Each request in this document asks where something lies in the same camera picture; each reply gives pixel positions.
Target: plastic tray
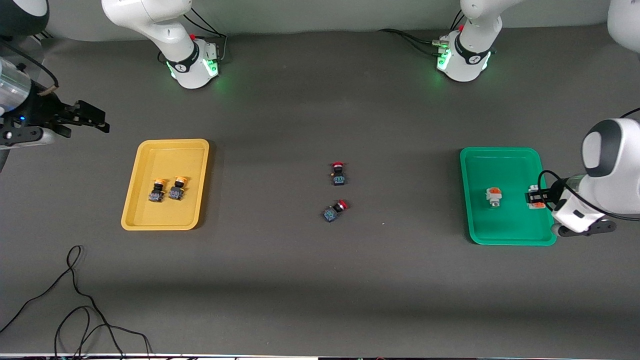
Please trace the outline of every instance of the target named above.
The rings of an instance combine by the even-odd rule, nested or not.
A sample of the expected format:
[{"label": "plastic tray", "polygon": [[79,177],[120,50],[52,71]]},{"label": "plastic tray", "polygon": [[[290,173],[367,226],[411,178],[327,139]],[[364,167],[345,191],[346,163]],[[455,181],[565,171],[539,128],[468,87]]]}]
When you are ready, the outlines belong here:
[{"label": "plastic tray", "polygon": [[[531,210],[525,192],[538,180],[542,164],[528,147],[467,147],[460,152],[469,234],[481,245],[549,246],[554,221],[547,209]],[[499,208],[491,208],[486,189],[502,190]]]},{"label": "plastic tray", "polygon": [[[190,230],[200,217],[209,157],[203,139],[147,140],[140,144],[121,224],[125,230]],[[187,178],[182,200],[169,199],[176,176]],[[164,200],[151,202],[154,179],[166,181]]]}]

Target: gray table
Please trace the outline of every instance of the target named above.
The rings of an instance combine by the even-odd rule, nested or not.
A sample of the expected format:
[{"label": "gray table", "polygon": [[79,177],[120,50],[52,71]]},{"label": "gray table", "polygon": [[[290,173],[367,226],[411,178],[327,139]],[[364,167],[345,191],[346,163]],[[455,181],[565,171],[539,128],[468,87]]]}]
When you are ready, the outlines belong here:
[{"label": "gray table", "polygon": [[[189,91],[151,42],[51,42],[59,96],[105,110],[112,132],[75,128],[11,153],[1,322],[83,244],[81,288],[156,352],[637,359],[640,226],[551,247],[473,245],[458,153],[528,146],[546,168],[580,172],[588,129],[640,104],[640,63],[605,26],[509,29],[496,45],[487,71],[459,84],[387,33],[238,36],[221,77]],[[120,227],[136,148],[156,138],[218,148],[198,229]],[[347,186],[330,185],[333,161],[347,163]],[[319,214],[339,198],[353,208],[328,225]],[[84,303],[65,279],[0,351],[51,352]],[[68,350],[82,326],[64,328]],[[92,351],[114,349],[103,333]]]}]

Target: green tray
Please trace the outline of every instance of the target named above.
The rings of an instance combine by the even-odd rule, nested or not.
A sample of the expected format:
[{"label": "green tray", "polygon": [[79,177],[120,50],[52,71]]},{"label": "green tray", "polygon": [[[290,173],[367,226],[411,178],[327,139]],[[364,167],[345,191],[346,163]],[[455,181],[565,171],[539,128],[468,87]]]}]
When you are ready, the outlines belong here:
[{"label": "green tray", "polygon": [[[471,238],[481,245],[549,246],[556,242],[547,209],[531,210],[525,192],[542,171],[540,156],[528,147],[467,147],[460,152]],[[502,190],[491,208],[486,189]]]}]

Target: yellow tray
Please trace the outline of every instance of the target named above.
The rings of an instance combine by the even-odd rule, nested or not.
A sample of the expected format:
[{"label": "yellow tray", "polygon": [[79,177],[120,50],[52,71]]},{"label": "yellow tray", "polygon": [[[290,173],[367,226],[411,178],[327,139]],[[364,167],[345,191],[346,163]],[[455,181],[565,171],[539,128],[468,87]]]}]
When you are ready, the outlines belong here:
[{"label": "yellow tray", "polygon": [[[190,230],[198,223],[207,172],[204,139],[147,140],[140,144],[120,223],[125,230]],[[182,200],[169,199],[176,176],[187,178]],[[151,202],[154,179],[164,179],[164,200]]]}]

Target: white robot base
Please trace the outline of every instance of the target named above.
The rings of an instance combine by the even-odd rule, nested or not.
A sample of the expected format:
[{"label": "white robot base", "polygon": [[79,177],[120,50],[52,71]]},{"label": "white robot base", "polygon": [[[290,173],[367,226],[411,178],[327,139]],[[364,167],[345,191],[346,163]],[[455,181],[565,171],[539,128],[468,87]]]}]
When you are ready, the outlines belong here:
[{"label": "white robot base", "polygon": [[183,88],[197,89],[205,86],[211,79],[218,76],[218,50],[216,44],[210,44],[202,39],[195,39],[198,46],[198,58],[189,69],[166,62],[171,76]]},{"label": "white robot base", "polygon": [[454,45],[455,39],[459,34],[460,32],[458,30],[454,30],[440,37],[441,42],[449,42],[449,47],[440,50],[441,53],[436,63],[436,69],[444,72],[455,81],[466,83],[477,78],[480,72],[486,69],[491,52],[484,58],[478,56],[479,59],[477,63],[472,65],[468,64],[464,56],[456,50],[456,46]]}]

